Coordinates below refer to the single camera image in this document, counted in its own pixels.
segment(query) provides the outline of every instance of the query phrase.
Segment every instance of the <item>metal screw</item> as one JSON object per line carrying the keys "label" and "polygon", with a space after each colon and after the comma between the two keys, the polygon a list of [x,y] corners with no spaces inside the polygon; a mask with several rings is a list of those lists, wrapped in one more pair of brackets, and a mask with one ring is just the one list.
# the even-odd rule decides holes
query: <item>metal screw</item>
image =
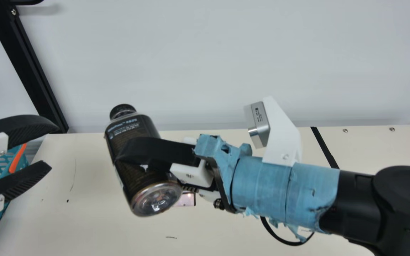
{"label": "metal screw", "polygon": [[213,205],[215,206],[215,209],[224,210],[224,204],[222,203],[221,199],[216,199]]}

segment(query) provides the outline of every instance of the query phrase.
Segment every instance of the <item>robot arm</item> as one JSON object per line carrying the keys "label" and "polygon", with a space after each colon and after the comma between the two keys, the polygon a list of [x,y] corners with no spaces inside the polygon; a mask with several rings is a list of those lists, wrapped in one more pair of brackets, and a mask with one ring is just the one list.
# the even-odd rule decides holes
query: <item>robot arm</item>
{"label": "robot arm", "polygon": [[275,100],[252,104],[246,114],[254,144],[267,147],[263,158],[253,157],[249,144],[202,134],[196,145],[133,138],[116,161],[172,173],[215,208],[283,223],[301,243],[307,238],[299,226],[341,235],[376,256],[410,256],[410,167],[373,176],[303,164],[300,134]]}

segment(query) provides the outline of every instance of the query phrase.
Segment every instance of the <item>black cable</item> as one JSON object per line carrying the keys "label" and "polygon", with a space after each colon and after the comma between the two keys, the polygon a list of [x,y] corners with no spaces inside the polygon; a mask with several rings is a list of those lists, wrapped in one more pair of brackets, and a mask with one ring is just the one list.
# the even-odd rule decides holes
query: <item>black cable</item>
{"label": "black cable", "polygon": [[280,241],[281,243],[288,245],[288,246],[301,246],[304,245],[306,242],[309,241],[309,239],[312,237],[312,235],[314,235],[314,232],[311,233],[311,235],[308,236],[308,238],[306,238],[306,241],[304,242],[292,242],[292,241],[287,241],[284,240],[283,238],[280,238],[277,234],[275,234],[275,232],[272,230],[272,228],[270,227],[270,224],[268,224],[267,219],[265,217],[261,216],[261,221],[263,226],[265,227],[265,229],[268,231],[268,233],[270,233],[270,235],[272,235],[276,240]]}

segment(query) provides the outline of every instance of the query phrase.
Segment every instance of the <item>white mount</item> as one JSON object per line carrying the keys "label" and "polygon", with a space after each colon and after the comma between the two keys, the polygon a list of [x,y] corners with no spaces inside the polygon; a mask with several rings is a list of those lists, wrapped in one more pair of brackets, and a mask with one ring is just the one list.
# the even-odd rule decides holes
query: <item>white mount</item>
{"label": "white mount", "polygon": [[300,132],[273,97],[265,97],[263,104],[270,134],[262,162],[286,166],[301,162]]}

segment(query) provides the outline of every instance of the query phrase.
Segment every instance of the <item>orange stripe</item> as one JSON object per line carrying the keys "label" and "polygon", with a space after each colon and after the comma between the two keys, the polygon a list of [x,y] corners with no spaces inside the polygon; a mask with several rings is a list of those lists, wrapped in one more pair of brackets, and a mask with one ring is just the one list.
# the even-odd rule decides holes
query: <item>orange stripe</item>
{"label": "orange stripe", "polygon": [[15,171],[17,170],[18,162],[20,161],[21,155],[23,155],[23,152],[25,151],[25,149],[26,149],[26,143],[21,146],[20,150],[17,152],[14,159],[12,160],[12,164],[9,167],[10,174],[15,173]]}

